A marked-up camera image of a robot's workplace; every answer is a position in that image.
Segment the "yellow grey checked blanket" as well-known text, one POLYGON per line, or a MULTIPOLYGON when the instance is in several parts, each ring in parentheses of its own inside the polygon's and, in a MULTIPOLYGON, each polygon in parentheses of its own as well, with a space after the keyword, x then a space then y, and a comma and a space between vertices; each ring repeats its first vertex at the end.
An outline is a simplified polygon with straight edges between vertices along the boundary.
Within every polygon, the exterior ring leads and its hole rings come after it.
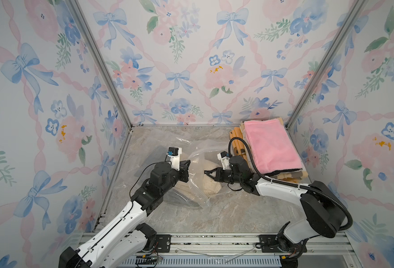
MULTIPOLYGON (((248 142, 247 137, 246 137, 246 132, 245 132, 245 122, 244 121, 240 123, 239 128, 242 133, 242 138, 245 140, 245 142, 248 142)), ((252 166, 251 159, 249 156, 250 151, 248 149, 241 149, 241 155, 243 156, 244 159, 247 160, 250 170, 255 173, 256 171, 252 166)), ((284 180, 287 182, 299 183, 300 180, 308 177, 308 173, 304 169, 289 171, 289 172, 284 170, 284 171, 278 172, 278 174, 268 175, 268 176, 272 177, 274 179, 284 180)))

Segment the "clear plastic vacuum bag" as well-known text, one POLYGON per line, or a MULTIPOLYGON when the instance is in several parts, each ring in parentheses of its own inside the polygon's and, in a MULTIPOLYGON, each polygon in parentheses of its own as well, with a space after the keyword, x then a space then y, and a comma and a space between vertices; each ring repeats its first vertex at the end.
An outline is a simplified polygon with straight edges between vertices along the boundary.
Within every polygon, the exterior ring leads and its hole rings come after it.
POLYGON ((168 148, 181 147, 181 158, 190 160, 189 181, 178 182, 164 195, 164 202, 192 209, 208 208, 211 198, 223 187, 205 175, 206 170, 220 167, 217 155, 227 150, 230 127, 162 126, 139 127, 132 134, 126 150, 122 170, 113 187, 111 202, 125 205, 133 194, 149 178, 155 163, 168 160, 168 148))

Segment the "cream fleece blanket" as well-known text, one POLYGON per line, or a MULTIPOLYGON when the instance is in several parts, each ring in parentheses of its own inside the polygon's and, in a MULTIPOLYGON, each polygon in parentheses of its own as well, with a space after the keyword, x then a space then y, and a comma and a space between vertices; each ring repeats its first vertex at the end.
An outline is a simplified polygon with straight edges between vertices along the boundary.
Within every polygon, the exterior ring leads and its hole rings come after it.
POLYGON ((212 170, 218 165, 209 160, 192 160, 189 166, 189 181, 178 182, 176 186, 197 202, 201 207, 209 207, 209 198, 218 194, 222 188, 219 182, 215 182, 204 174, 205 170, 212 170))

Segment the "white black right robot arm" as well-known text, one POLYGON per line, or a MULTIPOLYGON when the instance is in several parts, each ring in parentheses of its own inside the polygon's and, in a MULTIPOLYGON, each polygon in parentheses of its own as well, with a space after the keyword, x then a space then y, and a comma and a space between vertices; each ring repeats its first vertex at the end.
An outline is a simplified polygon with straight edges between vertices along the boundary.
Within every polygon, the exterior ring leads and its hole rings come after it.
POLYGON ((271 178, 260 172, 252 172, 240 156, 221 158, 222 166, 206 170, 204 174, 219 183, 239 184, 249 193, 277 198, 297 205, 305 218, 287 222, 277 235, 266 242, 280 252, 288 252, 296 259, 308 240, 322 236, 332 239, 337 232, 348 229, 353 219, 344 204, 322 182, 296 184, 271 178))

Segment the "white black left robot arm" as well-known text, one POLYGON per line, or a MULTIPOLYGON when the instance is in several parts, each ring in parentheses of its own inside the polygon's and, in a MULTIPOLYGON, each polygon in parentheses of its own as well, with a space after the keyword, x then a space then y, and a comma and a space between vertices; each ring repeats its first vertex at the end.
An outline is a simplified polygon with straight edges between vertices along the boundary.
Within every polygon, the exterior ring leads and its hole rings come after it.
POLYGON ((138 252, 156 250, 157 232, 146 218, 163 202, 177 182, 189 179, 190 160, 159 162, 150 177, 131 196, 124 209, 105 228, 76 250, 71 247, 59 258, 61 268, 116 268, 138 252))

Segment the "orange cartoon print blanket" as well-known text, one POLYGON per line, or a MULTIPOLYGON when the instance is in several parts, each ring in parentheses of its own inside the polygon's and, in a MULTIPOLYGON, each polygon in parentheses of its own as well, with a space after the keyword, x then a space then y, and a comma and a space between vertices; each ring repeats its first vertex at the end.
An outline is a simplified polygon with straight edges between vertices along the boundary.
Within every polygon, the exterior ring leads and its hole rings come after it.
MULTIPOLYGON (((230 133, 229 133, 230 138, 235 138, 238 137, 240 139, 243 139, 243 134, 242 131, 239 127, 235 127, 230 133)), ((246 149, 245 145, 243 142, 240 140, 234 140, 232 142, 232 151, 234 156, 241 156, 245 162, 249 165, 249 159, 247 156, 248 150, 246 149)))

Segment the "grey fleece blanket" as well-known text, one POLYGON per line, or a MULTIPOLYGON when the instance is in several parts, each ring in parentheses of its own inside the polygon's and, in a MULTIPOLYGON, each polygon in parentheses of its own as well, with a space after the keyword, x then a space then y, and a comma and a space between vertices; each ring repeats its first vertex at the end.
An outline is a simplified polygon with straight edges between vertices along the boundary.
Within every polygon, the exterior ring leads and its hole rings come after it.
MULTIPOLYGON (((165 160, 166 154, 168 153, 168 148, 165 146, 157 146, 154 151, 150 153, 150 155, 143 161, 143 163, 137 167, 134 171, 134 176, 139 177, 143 174, 140 183, 149 177, 151 169, 148 169, 144 172, 145 167, 149 166, 153 163, 158 163, 165 160)), ((164 197, 164 202, 169 204, 174 204, 183 207, 189 207, 193 209, 199 209, 200 205, 193 201, 191 197, 189 197, 184 190, 179 190, 178 186, 175 186, 173 189, 169 190, 169 192, 164 197)))

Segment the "pink fleece blanket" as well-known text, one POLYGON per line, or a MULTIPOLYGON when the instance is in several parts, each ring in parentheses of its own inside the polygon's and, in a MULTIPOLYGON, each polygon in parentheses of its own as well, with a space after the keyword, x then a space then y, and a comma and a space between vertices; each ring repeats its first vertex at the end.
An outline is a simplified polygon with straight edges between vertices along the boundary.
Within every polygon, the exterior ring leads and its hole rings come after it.
POLYGON ((278 118, 245 121, 243 125, 246 142, 260 173, 294 172, 303 168, 301 159, 278 118))

